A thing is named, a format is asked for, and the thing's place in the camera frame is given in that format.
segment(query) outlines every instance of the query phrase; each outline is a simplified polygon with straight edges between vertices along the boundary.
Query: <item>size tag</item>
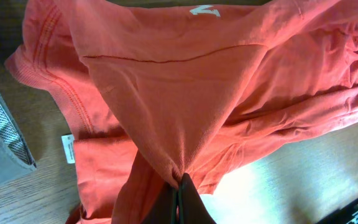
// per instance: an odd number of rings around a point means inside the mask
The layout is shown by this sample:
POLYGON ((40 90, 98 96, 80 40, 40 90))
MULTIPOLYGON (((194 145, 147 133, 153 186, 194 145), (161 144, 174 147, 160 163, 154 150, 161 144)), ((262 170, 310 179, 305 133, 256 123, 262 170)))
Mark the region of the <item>size tag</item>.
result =
POLYGON ((68 164, 75 163, 74 158, 74 136, 72 134, 67 134, 62 136, 63 148, 65 150, 66 159, 68 164))

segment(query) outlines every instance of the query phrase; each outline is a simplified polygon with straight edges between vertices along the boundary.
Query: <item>red fabric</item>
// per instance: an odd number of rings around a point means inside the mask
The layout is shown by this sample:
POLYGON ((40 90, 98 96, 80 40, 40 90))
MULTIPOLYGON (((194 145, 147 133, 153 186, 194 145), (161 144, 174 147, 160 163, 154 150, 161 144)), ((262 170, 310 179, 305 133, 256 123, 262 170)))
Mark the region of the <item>red fabric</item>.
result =
POLYGON ((188 172, 212 193, 285 143, 358 122, 358 1, 197 8, 29 1, 6 66, 67 119, 81 223, 139 223, 164 181, 188 172))

